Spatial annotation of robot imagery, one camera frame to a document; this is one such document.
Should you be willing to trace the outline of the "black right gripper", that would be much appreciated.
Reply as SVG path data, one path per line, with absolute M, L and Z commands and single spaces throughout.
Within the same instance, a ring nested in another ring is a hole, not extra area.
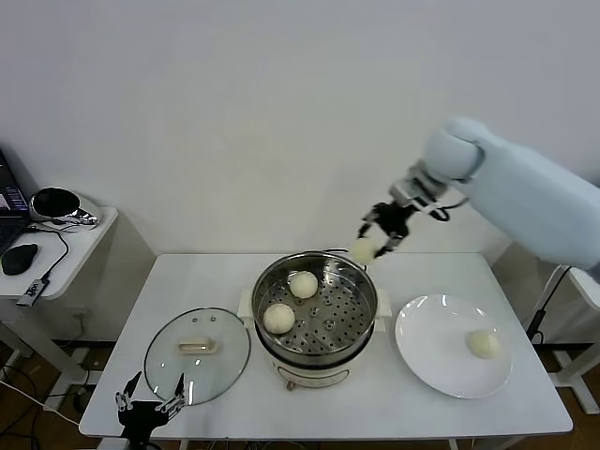
M 399 206 L 395 202 L 380 202 L 372 206 L 362 217 L 358 229 L 358 238 L 366 238 L 370 230 L 383 231 L 387 236 L 385 243 L 375 252 L 378 259 L 395 250 L 409 235 L 408 221 L 415 213 L 412 205 Z

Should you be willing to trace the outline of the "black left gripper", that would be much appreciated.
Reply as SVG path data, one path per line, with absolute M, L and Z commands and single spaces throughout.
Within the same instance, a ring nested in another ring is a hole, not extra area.
M 115 393 L 118 420 L 123 426 L 121 437 L 130 443 L 148 443 L 156 428 L 165 426 L 169 415 L 177 415 L 186 405 L 185 375 L 181 374 L 175 386 L 173 397 L 163 403 L 156 401 L 134 400 L 132 396 L 142 376 L 138 371 L 127 381 L 121 392 Z

